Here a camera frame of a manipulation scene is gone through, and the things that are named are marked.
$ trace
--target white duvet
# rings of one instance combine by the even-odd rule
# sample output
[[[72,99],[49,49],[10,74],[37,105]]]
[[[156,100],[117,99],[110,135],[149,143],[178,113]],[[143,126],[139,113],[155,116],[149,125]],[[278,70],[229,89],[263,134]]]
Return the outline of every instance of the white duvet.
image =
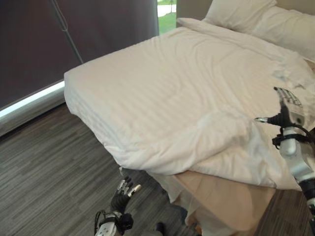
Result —
[[[307,64],[258,38],[180,21],[184,27],[66,72],[70,111],[125,168],[298,189],[271,143],[279,129],[253,118],[279,112],[273,87],[283,87],[304,104],[310,128]]]

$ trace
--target dark roller shade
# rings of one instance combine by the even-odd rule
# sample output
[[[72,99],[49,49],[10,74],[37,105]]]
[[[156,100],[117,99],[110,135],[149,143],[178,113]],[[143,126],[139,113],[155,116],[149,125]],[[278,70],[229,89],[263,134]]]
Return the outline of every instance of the dark roller shade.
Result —
[[[158,35],[157,0],[60,0],[58,3],[84,61]]]
[[[156,0],[57,0],[84,62],[158,34]],[[50,0],[0,1],[0,108],[80,62]]]
[[[79,64],[48,1],[0,1],[0,108]]]

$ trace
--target pillow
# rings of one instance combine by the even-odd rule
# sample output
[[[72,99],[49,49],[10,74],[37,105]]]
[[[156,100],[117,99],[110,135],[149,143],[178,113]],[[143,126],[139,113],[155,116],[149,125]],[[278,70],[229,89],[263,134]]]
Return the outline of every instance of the pillow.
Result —
[[[315,16],[274,6],[262,15],[252,35],[315,61]]]
[[[213,0],[204,21],[241,33],[249,33],[275,0]]]

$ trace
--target gray carpet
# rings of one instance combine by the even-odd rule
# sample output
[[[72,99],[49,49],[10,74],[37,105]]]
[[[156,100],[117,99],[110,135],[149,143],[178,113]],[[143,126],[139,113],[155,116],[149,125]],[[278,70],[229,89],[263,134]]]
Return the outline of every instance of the gray carpet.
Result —
[[[145,172],[128,170],[142,190],[127,207],[139,236],[158,221],[167,236],[196,236],[185,212]],[[66,106],[0,140],[0,236],[91,236],[94,215],[122,177],[93,133]],[[310,236],[301,193],[278,191],[257,236]]]

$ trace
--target headboard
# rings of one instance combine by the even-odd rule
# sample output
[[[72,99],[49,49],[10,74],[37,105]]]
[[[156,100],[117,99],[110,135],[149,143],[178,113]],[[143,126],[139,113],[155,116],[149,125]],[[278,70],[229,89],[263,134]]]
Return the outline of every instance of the headboard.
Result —
[[[189,17],[202,20],[212,0],[177,0],[177,17]],[[315,15],[315,0],[278,0],[277,6]]]

